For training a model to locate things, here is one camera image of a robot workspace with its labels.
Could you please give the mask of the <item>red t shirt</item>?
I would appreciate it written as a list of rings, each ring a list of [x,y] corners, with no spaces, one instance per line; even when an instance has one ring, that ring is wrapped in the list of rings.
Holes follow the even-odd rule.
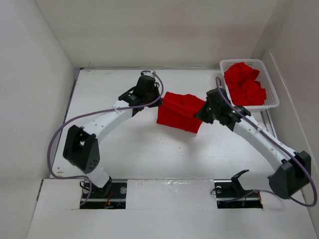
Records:
[[[191,94],[166,92],[163,104],[158,107],[157,123],[197,133],[202,121],[197,119],[195,114],[204,103],[205,101]]]

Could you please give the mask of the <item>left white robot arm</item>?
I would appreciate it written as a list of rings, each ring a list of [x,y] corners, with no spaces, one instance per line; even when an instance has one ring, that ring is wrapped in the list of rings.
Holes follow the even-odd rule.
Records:
[[[121,94],[109,111],[81,127],[69,128],[63,157],[84,173],[99,197],[107,197],[112,185],[112,178],[100,163],[99,144],[112,130],[145,107],[160,106],[162,94],[163,83],[159,77],[144,71],[137,84]]]

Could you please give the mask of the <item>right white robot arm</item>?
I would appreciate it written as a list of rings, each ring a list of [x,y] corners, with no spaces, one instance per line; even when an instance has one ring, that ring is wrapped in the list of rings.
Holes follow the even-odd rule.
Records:
[[[311,157],[305,151],[282,144],[258,124],[243,106],[233,107],[222,88],[206,93],[203,107],[195,114],[199,120],[212,124],[218,121],[249,142],[271,165],[274,173],[268,176],[272,192],[289,199],[304,186],[315,188],[311,178]]]

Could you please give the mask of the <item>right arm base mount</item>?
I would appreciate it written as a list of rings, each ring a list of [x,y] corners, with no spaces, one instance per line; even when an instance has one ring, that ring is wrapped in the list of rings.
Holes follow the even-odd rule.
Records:
[[[239,178],[249,170],[242,170],[230,179],[214,180],[210,194],[216,197],[218,209],[262,209],[261,195],[256,190],[245,190]]]

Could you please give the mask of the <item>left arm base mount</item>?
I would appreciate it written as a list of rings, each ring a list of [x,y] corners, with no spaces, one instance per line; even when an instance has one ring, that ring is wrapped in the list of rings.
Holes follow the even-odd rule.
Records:
[[[80,209],[125,209],[127,195],[127,180],[115,179],[111,186],[107,188],[104,195],[96,186],[92,186],[89,194],[89,182],[79,183],[82,194],[80,199]]]

